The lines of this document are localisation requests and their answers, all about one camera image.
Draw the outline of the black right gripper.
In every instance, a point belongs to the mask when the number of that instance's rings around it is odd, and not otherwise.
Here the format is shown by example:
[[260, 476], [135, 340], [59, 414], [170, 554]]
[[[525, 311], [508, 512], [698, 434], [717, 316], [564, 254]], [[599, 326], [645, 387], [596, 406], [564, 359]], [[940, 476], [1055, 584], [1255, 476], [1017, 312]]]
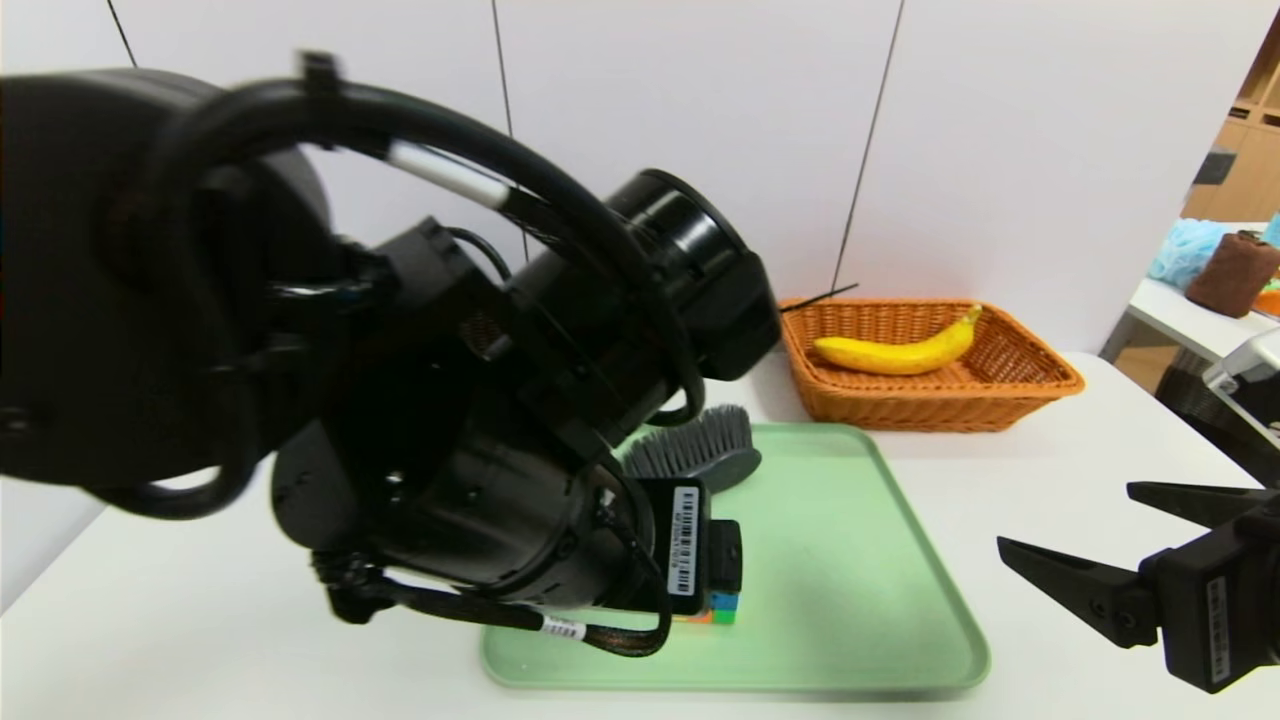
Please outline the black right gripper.
[[1277, 665], [1277, 489], [1126, 484], [1129, 500], [1206, 528], [1142, 561], [1139, 573], [996, 539], [1004, 565], [1129, 650], [1164, 642], [1167, 671], [1215, 694]]

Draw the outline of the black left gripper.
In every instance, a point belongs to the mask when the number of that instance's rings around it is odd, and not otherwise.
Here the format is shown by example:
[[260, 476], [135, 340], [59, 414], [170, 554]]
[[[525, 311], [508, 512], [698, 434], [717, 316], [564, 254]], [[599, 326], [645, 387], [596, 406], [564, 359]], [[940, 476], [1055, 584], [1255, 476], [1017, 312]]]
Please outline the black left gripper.
[[657, 592], [663, 591], [675, 616], [695, 616], [705, 611], [709, 589], [722, 594], [741, 593], [741, 528], [730, 519], [709, 521], [709, 493], [704, 483], [685, 478], [626, 477], [622, 489], [625, 521], [639, 548], [655, 564], [657, 573], [641, 561], [639, 585], [626, 596], [621, 609], [657, 612]]

